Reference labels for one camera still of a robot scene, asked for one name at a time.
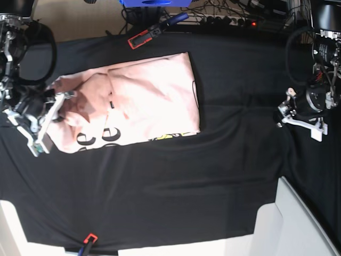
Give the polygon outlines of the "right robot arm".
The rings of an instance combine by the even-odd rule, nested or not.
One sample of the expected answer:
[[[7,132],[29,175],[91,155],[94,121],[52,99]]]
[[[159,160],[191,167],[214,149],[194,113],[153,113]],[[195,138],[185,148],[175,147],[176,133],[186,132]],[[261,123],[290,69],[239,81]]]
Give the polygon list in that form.
[[[33,19],[36,1],[1,1],[1,112],[24,137],[31,153],[48,154],[53,142],[47,135],[52,122],[61,120],[58,111],[74,91],[56,93],[46,81],[52,76],[57,47],[50,28]],[[20,63],[35,43],[51,46],[51,64],[40,79],[20,76]]]

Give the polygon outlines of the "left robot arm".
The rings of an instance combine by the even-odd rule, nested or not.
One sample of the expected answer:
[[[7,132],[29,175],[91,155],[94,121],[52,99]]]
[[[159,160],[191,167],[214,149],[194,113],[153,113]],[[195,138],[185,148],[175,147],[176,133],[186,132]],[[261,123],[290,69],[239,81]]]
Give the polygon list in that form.
[[[311,25],[289,36],[285,52],[289,60],[294,40],[303,33],[311,35],[313,75],[306,82],[289,77],[297,87],[288,88],[278,106],[277,126],[306,128],[312,139],[321,142],[328,134],[324,117],[340,104],[340,1],[310,1],[310,7]]]

